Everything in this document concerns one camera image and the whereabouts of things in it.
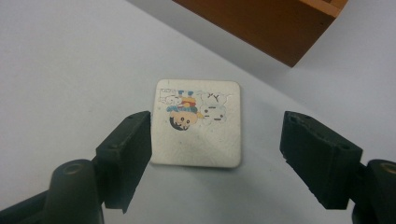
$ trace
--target white table surface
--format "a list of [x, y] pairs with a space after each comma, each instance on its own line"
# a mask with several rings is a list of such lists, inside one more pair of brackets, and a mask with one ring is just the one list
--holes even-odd
[[349, 0], [294, 68], [170, 0], [0, 1], [0, 210], [92, 159], [163, 78], [236, 81], [242, 164], [149, 165], [106, 223], [351, 223], [326, 211], [279, 152], [283, 113], [306, 113], [396, 161], [396, 1]]

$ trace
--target wooden box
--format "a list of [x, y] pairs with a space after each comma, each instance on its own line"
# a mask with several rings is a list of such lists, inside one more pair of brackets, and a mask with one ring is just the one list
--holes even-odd
[[337, 18], [347, 0], [174, 0], [288, 66]]

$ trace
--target coaster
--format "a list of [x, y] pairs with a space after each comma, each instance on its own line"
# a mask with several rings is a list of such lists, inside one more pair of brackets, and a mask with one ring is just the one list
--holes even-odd
[[151, 123], [153, 163], [233, 168], [241, 161], [236, 82], [161, 80]]

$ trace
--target colorful image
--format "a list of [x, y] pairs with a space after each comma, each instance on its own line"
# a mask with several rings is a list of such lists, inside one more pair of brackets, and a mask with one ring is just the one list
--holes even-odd
[[159, 101], [168, 105], [169, 122], [178, 131], [187, 131], [199, 119], [204, 125], [226, 120], [227, 96], [222, 93], [161, 89]]

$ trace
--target screw hole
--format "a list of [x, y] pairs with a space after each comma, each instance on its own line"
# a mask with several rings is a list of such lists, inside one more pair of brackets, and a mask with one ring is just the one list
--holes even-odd
[[391, 163], [382, 162], [381, 163], [382, 169], [386, 170], [387, 172], [396, 175], [396, 165]]
[[78, 173], [80, 170], [82, 170], [83, 165], [79, 163], [74, 163], [71, 165], [68, 165], [66, 168], [64, 168], [64, 174], [66, 175], [74, 175]]

